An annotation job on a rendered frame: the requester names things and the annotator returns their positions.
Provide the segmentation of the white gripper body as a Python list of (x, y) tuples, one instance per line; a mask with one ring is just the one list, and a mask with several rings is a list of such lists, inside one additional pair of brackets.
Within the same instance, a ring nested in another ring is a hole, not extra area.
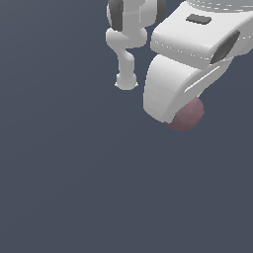
[(162, 123), (171, 123), (177, 112), (204, 92), (228, 68), (229, 59), (201, 70), (160, 54), (151, 61), (143, 93), (143, 108)]

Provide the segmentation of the pink sphere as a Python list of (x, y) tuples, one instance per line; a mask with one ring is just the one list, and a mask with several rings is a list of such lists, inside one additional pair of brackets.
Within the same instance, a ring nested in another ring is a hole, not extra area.
[(200, 122), (204, 113), (204, 104), (198, 97), (195, 97), (177, 112), (173, 122), (167, 126), (177, 131), (191, 130)]

